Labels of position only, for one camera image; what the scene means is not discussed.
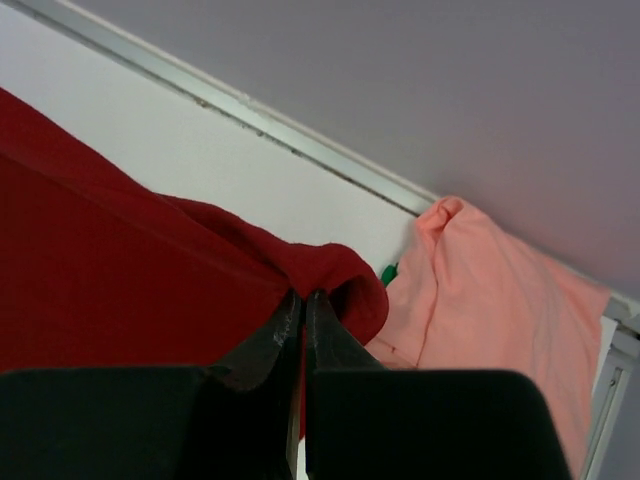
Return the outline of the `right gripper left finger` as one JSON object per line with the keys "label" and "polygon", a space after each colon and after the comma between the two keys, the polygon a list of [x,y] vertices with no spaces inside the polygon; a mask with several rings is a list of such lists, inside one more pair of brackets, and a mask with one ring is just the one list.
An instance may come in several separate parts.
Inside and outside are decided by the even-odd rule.
{"label": "right gripper left finger", "polygon": [[14,370],[1,377],[5,479],[291,479],[303,302],[288,293],[203,366]]}

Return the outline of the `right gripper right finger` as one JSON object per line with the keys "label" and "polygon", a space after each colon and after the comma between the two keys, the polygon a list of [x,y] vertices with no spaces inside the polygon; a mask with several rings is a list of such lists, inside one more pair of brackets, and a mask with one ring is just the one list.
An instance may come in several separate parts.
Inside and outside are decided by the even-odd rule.
{"label": "right gripper right finger", "polygon": [[510,370],[392,370],[306,306],[306,471],[312,479],[568,479],[542,393]]}

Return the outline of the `red t shirt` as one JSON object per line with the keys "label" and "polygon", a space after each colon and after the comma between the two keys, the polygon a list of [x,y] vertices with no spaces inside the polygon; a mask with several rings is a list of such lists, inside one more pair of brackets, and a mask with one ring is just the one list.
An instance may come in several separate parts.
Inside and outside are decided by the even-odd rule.
{"label": "red t shirt", "polygon": [[284,297],[325,291],[369,342],[388,297],[335,243],[289,243],[217,206],[153,192],[1,95],[1,373],[209,365]]}

